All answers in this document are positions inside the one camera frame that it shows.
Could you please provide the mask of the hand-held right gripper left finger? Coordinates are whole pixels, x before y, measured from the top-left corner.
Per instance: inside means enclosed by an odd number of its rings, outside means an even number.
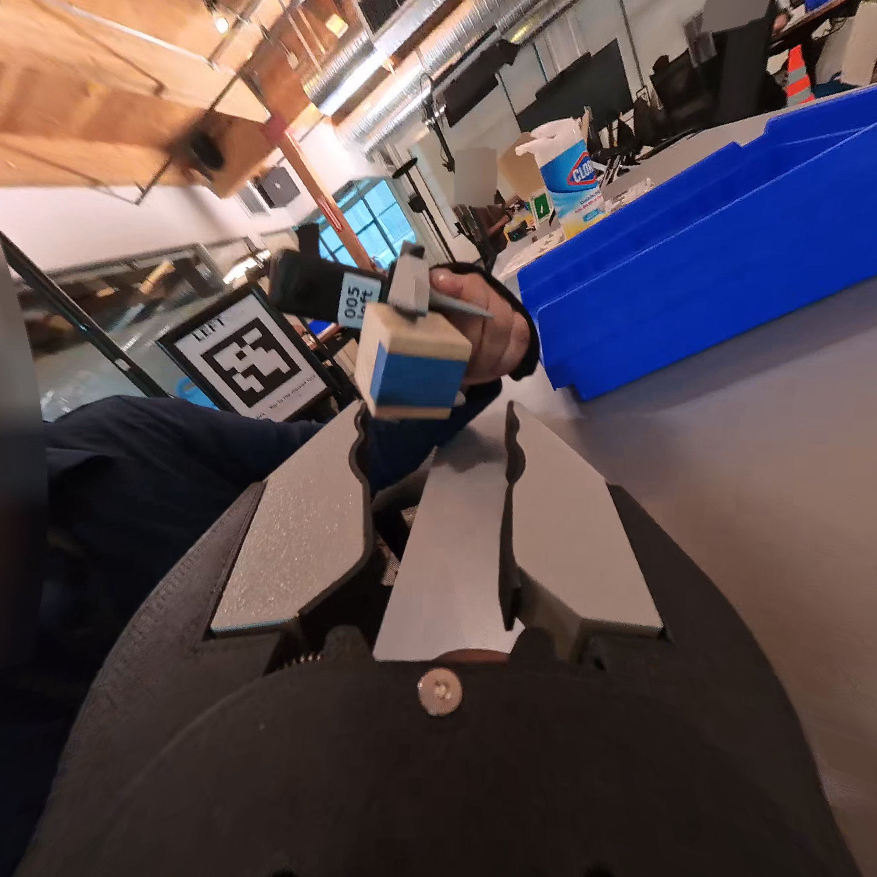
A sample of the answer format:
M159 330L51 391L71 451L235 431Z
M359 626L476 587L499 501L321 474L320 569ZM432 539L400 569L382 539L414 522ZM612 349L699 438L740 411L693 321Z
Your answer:
M265 480L211 619L213 634L291 629L373 548L368 410L345 408Z

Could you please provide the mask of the white disinfectant wipes canister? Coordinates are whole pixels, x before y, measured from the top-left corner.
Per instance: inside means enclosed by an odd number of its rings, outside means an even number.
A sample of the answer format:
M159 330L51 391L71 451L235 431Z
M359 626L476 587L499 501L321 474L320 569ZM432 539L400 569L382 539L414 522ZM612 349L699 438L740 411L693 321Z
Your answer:
M567 117L539 126L531 139L516 146L515 151L517 156L530 154L535 159L566 240L607 216L579 118Z

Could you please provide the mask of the black monitor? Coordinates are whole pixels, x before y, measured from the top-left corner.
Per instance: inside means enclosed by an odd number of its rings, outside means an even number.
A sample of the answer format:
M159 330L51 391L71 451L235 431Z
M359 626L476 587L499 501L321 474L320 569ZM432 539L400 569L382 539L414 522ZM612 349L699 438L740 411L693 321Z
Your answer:
M633 109L633 96L617 39L596 54L570 64L537 90L531 104L516 113L522 133L566 117L580 118L591 110L598 129Z
M520 46L499 39L479 53L465 69L455 73L438 94L438 105L448 127L456 126L497 87L497 74L512 65Z

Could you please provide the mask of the black and white marker sign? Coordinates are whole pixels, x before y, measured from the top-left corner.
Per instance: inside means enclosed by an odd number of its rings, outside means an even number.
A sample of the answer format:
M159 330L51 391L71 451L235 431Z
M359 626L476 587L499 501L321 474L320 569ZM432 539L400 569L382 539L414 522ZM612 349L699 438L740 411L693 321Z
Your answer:
M338 395L322 362L254 283L167 330L157 345L221 411L288 422Z

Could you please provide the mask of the grey wall box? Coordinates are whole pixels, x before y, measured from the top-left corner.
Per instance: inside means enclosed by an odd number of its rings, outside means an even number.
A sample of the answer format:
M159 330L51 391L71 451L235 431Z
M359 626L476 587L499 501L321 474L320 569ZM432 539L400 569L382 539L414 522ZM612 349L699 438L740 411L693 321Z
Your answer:
M257 175L252 184L271 210L285 209L301 194L291 170L281 164Z

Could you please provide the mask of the wooden cube with blue stripe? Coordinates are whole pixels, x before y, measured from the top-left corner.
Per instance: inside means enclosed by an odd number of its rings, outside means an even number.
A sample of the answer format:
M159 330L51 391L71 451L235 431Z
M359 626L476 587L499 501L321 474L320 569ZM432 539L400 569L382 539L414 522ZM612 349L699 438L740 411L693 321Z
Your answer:
M447 419L472 349L439 312L407 317L372 302L364 311L354 382L375 419Z

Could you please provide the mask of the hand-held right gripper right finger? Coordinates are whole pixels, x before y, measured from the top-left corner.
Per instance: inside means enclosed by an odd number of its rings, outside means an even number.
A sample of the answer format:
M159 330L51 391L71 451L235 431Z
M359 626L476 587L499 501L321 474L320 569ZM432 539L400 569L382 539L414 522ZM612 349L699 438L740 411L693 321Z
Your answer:
M505 630L546 631L577 660L597 635L664 630L606 479L531 411L509 402L498 601Z

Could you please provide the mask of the person's left hand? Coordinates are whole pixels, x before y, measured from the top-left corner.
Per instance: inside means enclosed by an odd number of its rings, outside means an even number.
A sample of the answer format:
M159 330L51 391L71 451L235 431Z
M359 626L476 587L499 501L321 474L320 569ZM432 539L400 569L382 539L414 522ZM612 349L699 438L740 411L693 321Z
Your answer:
M433 291L491 316L442 312L472 348L463 388L532 374L539 361L538 338L532 320L510 291L483 269L459 263L433 268L430 277Z

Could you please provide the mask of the blue plastic bin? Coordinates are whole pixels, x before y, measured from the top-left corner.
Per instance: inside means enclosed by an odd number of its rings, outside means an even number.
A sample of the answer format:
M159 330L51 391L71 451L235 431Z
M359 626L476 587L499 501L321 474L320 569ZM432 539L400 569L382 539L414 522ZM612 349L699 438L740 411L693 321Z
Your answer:
M553 389L604 396L876 273L876 91L776 116L518 273Z

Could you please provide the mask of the silver ventilation duct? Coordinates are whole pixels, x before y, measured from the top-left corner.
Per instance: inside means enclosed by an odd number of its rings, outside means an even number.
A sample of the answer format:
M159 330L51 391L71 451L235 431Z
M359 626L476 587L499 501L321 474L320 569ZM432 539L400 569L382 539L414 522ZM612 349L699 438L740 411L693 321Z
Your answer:
M337 127L346 144L370 154L425 107L437 108L451 82L485 53L518 51L575 1L462 2L403 58Z
M310 101L325 116L332 116L358 92L383 64L447 2L356 2L358 27L350 26L321 62L320 69L304 82ZM417 86L433 83L439 71L494 24L502 2L459 2L416 45L412 64L396 68L385 82L389 90L376 99L375 114L389 112Z

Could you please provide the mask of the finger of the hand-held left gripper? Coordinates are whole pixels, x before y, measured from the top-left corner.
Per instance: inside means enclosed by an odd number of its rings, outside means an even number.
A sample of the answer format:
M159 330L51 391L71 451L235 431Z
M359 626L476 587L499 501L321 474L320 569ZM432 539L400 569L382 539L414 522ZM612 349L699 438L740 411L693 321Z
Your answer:
M431 297L430 268L423 247L403 242L391 271L387 303L410 319L426 317Z

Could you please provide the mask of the orange striped traffic cone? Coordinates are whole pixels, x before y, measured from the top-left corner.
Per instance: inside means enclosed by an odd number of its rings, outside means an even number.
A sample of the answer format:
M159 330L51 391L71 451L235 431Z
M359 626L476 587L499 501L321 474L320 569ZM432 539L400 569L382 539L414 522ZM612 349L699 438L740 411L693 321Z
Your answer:
M786 106L790 109L816 99L801 45L794 46L788 52L785 93Z

